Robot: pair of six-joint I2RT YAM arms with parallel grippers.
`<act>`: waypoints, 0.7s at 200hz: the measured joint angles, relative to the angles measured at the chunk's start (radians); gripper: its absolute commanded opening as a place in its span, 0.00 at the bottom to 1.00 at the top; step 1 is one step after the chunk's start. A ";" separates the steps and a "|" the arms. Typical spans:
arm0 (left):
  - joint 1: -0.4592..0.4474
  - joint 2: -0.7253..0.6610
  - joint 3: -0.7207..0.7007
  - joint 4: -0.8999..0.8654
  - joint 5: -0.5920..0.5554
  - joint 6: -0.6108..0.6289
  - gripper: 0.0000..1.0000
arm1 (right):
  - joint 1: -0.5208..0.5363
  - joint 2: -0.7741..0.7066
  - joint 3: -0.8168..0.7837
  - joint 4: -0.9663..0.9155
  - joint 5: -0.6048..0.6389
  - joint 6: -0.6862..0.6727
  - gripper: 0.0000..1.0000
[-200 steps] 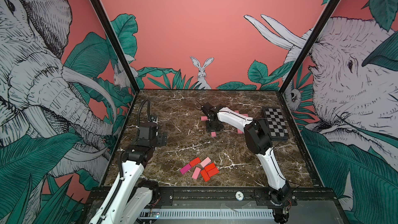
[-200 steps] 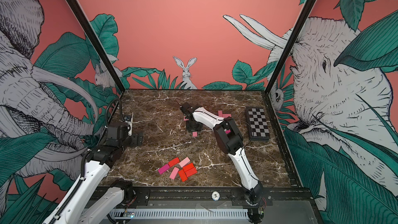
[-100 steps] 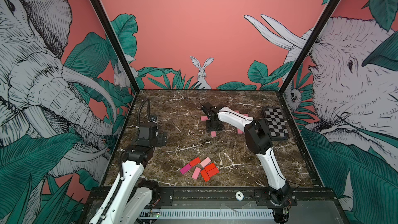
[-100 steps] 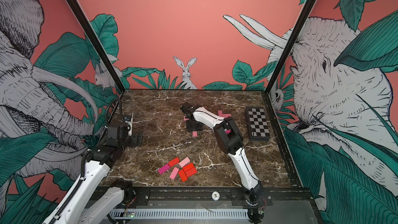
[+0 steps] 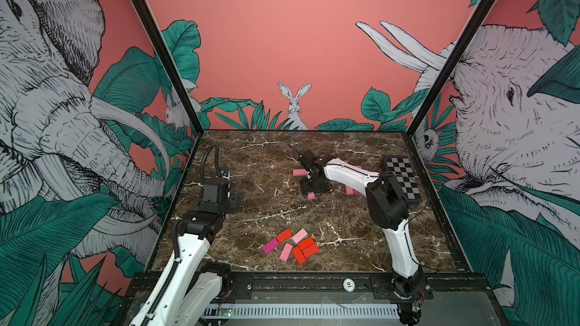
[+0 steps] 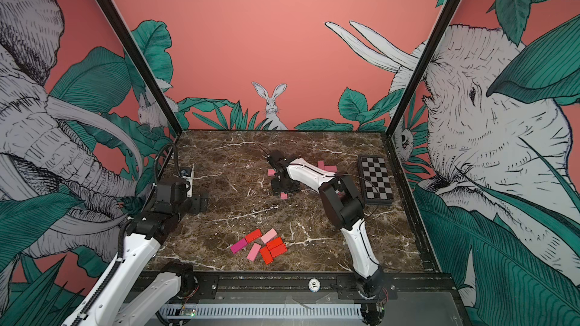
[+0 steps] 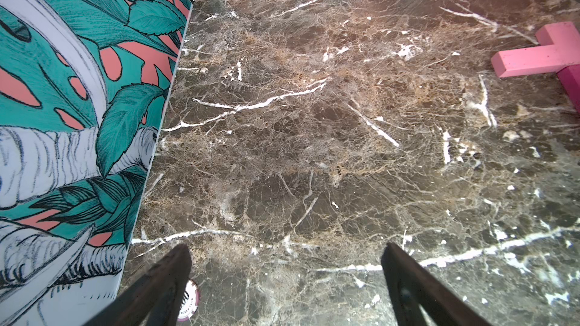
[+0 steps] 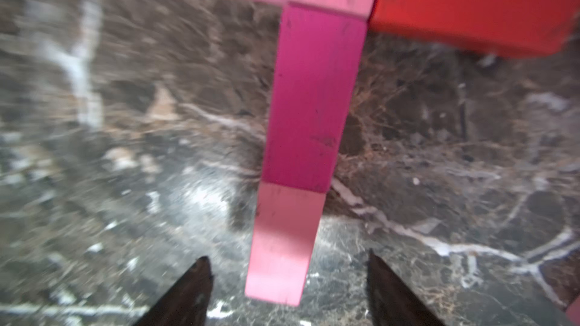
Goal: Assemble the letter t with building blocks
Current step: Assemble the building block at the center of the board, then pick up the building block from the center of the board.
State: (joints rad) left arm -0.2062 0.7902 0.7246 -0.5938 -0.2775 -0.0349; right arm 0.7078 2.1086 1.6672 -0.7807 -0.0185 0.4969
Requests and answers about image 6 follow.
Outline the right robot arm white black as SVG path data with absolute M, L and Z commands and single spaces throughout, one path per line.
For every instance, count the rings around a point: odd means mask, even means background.
M 367 300 L 385 303 L 397 298 L 393 276 L 384 272 L 366 232 L 365 202 L 352 176 L 323 170 L 303 158 L 265 150 L 264 158 L 275 170 L 273 193 L 297 193 L 302 186 L 316 191 L 332 225 L 344 236 L 353 261 L 356 289 Z

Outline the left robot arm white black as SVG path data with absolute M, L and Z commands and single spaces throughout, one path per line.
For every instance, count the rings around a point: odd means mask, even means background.
M 65 325 L 145 325 L 173 297 L 188 300 L 199 291 L 193 267 L 180 262 L 163 270 L 130 303 L 125 299 L 145 266 L 188 214 L 205 212 L 208 193 L 193 193 L 193 180 L 161 181 L 150 209 L 119 231 L 117 252 L 97 284 L 66 318 Z

